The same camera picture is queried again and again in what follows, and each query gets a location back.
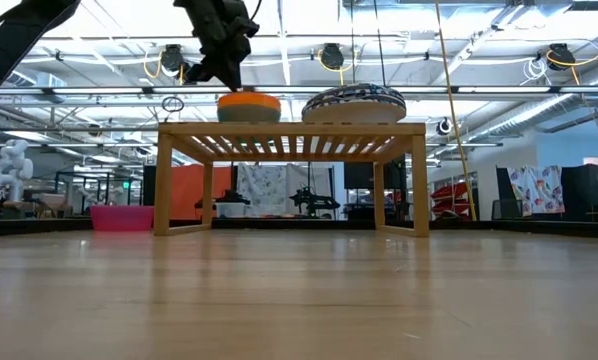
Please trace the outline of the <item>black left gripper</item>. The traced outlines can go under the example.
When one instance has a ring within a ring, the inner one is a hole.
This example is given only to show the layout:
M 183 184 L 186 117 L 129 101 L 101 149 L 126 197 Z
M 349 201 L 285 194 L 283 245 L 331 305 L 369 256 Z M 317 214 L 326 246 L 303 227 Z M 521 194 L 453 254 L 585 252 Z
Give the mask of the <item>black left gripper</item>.
M 242 0 L 174 0 L 192 23 L 200 43 L 203 63 L 186 63 L 184 83 L 197 84 L 217 78 L 232 92 L 242 87 L 242 56 L 251 53 L 249 39 L 258 31 Z

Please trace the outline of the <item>black monitor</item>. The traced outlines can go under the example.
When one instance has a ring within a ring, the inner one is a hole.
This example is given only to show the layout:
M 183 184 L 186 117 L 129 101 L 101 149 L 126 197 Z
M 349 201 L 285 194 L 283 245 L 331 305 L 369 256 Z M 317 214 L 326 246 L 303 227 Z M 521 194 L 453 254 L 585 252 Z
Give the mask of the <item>black monitor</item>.
M 384 188 L 401 190 L 407 186 L 407 174 L 403 162 L 389 162 L 383 166 Z M 374 167 L 372 163 L 357 162 L 344 164 L 344 188 L 349 190 L 372 189 Z

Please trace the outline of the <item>wooden slatted shelf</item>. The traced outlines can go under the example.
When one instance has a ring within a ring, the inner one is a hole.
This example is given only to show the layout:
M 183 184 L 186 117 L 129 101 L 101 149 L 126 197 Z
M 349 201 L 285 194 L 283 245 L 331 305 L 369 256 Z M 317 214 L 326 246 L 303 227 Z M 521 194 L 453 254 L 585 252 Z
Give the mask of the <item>wooden slatted shelf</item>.
M 373 165 L 374 221 L 378 231 L 427 238 L 430 233 L 426 126 L 404 124 L 179 122 L 158 126 L 154 230 L 158 237 L 206 231 L 212 225 L 214 164 L 224 162 L 368 162 Z M 202 223 L 170 225 L 172 154 L 203 165 Z M 383 167 L 411 156 L 413 226 L 386 224 Z

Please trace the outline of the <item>silver ventilation duct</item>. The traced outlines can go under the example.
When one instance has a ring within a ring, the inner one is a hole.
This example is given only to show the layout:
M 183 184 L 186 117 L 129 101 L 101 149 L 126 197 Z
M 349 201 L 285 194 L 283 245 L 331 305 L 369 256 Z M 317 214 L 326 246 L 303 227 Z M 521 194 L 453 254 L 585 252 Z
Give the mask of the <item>silver ventilation duct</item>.
M 528 127 L 537 125 L 540 121 L 561 113 L 567 113 L 578 107 L 581 103 L 582 96 L 572 93 L 552 96 L 542 101 L 525 103 L 496 116 L 481 127 L 471 131 L 464 139 L 472 143 L 483 141 L 489 137 L 523 131 Z

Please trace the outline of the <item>orange partition panel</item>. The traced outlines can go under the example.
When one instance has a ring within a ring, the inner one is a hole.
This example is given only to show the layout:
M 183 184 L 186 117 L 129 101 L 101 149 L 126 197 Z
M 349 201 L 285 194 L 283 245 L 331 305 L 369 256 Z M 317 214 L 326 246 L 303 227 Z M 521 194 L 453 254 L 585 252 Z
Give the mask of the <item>orange partition panel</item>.
M 170 218 L 197 220 L 202 212 L 194 205 L 203 198 L 204 167 L 200 164 L 173 167 L 171 170 Z M 232 169 L 213 169 L 213 197 L 220 198 L 232 186 Z

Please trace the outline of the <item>orange plastic bowl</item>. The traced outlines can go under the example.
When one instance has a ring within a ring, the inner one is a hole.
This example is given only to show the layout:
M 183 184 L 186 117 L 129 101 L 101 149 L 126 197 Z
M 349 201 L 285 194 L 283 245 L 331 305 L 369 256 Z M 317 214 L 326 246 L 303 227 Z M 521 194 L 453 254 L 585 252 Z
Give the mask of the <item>orange plastic bowl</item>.
M 275 111 L 281 111 L 280 100 L 277 97 L 259 92 L 232 92 L 218 99 L 217 106 L 259 106 Z

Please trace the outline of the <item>white robot figure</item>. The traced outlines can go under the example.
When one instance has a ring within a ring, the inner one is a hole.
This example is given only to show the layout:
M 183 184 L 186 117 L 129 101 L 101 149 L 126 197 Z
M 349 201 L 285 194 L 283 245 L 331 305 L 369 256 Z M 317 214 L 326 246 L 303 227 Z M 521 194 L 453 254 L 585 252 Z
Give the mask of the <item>white robot figure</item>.
M 8 140 L 0 149 L 0 200 L 8 193 L 9 202 L 21 202 L 23 182 L 33 176 L 34 164 L 27 158 L 26 140 Z

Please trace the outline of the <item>colourful floral cloth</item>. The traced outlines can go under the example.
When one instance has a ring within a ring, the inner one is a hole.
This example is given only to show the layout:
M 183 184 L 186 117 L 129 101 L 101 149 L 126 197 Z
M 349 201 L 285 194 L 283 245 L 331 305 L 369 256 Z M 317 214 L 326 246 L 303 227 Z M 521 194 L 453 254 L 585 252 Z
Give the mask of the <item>colourful floral cloth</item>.
M 523 217 L 565 212 L 562 171 L 557 165 L 507 168 L 515 199 L 521 201 Z

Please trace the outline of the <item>blue patterned paper bowl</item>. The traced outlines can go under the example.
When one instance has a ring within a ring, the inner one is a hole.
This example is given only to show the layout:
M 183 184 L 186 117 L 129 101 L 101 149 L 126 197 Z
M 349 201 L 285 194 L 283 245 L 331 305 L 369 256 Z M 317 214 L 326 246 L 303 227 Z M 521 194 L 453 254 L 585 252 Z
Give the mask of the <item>blue patterned paper bowl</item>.
M 355 84 L 346 84 L 346 85 L 339 85 L 335 87 L 326 88 L 323 91 L 320 91 L 319 94 L 326 94 L 326 93 L 339 93 L 339 92 L 359 92 L 359 91 L 370 91 L 371 93 L 397 93 L 399 91 L 396 88 L 384 86 L 380 84 L 374 83 L 355 83 Z
M 371 96 L 371 95 L 378 95 L 378 96 L 392 96 L 395 98 L 402 99 L 403 96 L 399 92 L 397 93 L 371 93 L 370 91 L 359 91 L 359 92 L 339 92 L 339 93 L 326 93 L 326 94 L 317 94 L 313 97 L 313 100 L 324 99 L 329 97 L 338 97 L 338 98 L 345 98 L 345 97 L 364 97 L 364 96 Z
M 405 107 L 406 103 L 403 98 L 398 98 L 389 95 L 381 95 L 381 94 L 371 94 L 359 97 L 321 97 L 312 98 L 306 105 L 306 108 L 311 107 L 323 107 L 323 106 L 330 106 L 330 105 L 337 105 L 337 104 L 344 104 L 344 103 L 359 103 L 359 102 L 376 102 L 376 103 L 385 103 L 390 104 L 393 106 L 401 106 Z
M 395 124 L 405 118 L 403 105 L 385 102 L 355 101 L 332 104 L 307 110 L 302 116 L 305 123 Z

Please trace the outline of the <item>red storage bins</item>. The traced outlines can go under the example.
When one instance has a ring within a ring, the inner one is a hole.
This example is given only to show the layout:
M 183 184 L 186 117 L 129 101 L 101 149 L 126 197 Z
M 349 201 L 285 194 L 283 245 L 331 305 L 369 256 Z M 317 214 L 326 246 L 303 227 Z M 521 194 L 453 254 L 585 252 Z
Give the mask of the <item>red storage bins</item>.
M 431 195 L 431 199 L 432 213 L 435 217 L 451 213 L 463 218 L 471 216 L 468 187 L 465 182 L 443 186 Z

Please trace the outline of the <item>white patterned cloth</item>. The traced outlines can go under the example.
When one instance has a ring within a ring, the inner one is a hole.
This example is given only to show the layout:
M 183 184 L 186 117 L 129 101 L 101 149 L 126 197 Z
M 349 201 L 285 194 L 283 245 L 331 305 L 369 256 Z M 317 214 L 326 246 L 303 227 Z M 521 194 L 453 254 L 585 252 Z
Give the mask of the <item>white patterned cloth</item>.
M 310 187 L 312 194 L 332 196 L 330 169 L 287 165 L 247 165 L 237 166 L 237 193 L 250 201 L 247 214 L 254 217 L 268 215 L 306 214 L 294 204 L 291 196 L 298 190 Z

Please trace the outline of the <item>black aluminium table frame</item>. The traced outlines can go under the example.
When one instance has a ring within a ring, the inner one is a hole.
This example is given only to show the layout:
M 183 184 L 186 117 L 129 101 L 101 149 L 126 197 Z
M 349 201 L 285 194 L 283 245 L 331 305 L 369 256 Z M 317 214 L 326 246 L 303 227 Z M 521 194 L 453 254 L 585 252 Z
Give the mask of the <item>black aluminium table frame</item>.
M 371 220 L 297 220 L 297 219 L 215 219 L 214 229 L 305 229 L 305 230 L 373 230 Z M 496 220 L 496 221 L 431 221 L 432 230 L 496 230 L 533 234 L 549 234 L 598 238 L 598 223 Z M 22 235 L 47 232 L 67 232 L 91 230 L 92 221 L 88 218 L 47 219 L 47 220 L 0 220 L 0 236 Z

